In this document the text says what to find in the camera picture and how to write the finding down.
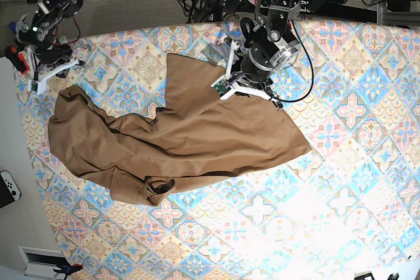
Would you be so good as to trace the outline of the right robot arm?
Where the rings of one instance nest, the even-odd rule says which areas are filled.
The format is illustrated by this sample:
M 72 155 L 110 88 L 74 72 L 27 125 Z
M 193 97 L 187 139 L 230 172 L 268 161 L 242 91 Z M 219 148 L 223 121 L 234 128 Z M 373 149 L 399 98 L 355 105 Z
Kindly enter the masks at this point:
M 42 0 L 33 15 L 23 15 L 16 23 L 15 46 L 5 50 L 6 57 L 22 75 L 32 74 L 28 89 L 42 94 L 47 81 L 65 77 L 68 70 L 82 62 L 73 56 L 72 43 L 59 40 L 58 27 L 74 18 L 84 0 Z

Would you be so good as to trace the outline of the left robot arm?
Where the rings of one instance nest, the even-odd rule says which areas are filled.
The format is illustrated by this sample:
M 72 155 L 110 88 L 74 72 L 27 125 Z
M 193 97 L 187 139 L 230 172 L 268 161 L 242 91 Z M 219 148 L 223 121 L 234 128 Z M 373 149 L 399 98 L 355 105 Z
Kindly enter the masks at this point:
M 271 89 L 272 76 L 299 53 L 301 44 L 289 23 L 300 10 L 301 0 L 257 0 L 257 20 L 243 18 L 240 22 L 245 43 L 227 39 L 230 52 L 226 71 L 211 85 L 221 100 L 243 94 L 283 108 L 284 101 Z

